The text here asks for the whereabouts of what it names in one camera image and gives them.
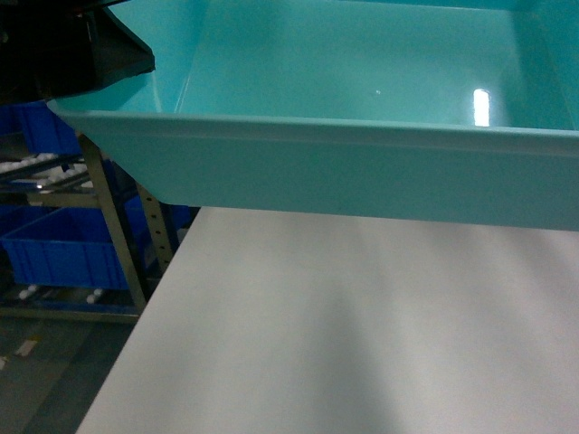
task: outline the metal shelving rack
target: metal shelving rack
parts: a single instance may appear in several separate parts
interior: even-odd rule
[[[128,282],[128,291],[134,304],[123,313],[87,312],[80,310],[51,310],[39,307],[1,307],[0,316],[36,317],[50,319],[85,320],[100,322],[134,323],[147,305],[153,287],[160,276],[147,276],[141,263],[138,248],[128,223],[124,203],[129,196],[115,192],[103,165],[103,155],[99,148],[84,135],[79,136],[82,156],[59,156],[50,161],[19,168],[0,175],[0,197],[13,203],[28,203],[32,206],[100,208],[103,212],[120,265]],[[27,175],[41,172],[58,165],[72,164],[84,160],[88,173],[75,175],[51,184],[42,191],[9,183]],[[79,187],[92,181],[93,188]],[[144,187],[138,185],[138,193],[143,203],[147,225],[158,258],[162,274],[176,251],[176,230],[170,217],[168,205],[160,203]]]

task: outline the gray floor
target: gray floor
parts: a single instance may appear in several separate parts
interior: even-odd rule
[[[74,433],[132,328],[0,318],[0,434]],[[32,352],[14,355],[30,337]]]

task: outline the metal frame leg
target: metal frame leg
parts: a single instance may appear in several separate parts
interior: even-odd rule
[[[171,207],[159,202],[145,187],[137,184],[138,194],[143,203],[147,225],[159,260],[159,267],[165,273],[169,262],[179,247],[175,225],[171,216]]]
[[[137,310],[141,312],[151,294],[137,244],[128,223],[124,203],[120,202],[110,188],[111,185],[105,175],[102,165],[102,154],[99,148],[85,136],[79,137],[79,143],[81,144],[85,163],[89,169],[94,191],[98,196],[100,208],[109,228],[112,243],[125,273],[133,303]]]

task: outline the white surface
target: white surface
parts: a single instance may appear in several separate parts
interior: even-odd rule
[[[202,209],[80,433],[579,432],[579,234]]]

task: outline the blue plastic bin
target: blue plastic bin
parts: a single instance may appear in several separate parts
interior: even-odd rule
[[[81,153],[74,130],[52,113],[44,101],[19,104],[14,110],[31,153]]]
[[[127,213],[143,259],[152,245],[145,216],[130,209]],[[62,208],[7,233],[2,243],[17,283],[128,288],[100,210]]]
[[[18,119],[11,106],[0,107],[0,136],[20,131]]]
[[[50,212],[50,208],[1,205],[0,236],[25,226],[25,224],[43,217],[48,212]]]
[[[139,196],[133,197],[125,204],[127,209],[143,212],[143,203]],[[191,221],[191,212],[188,206],[171,205],[171,217],[175,229],[181,229],[185,224]]]

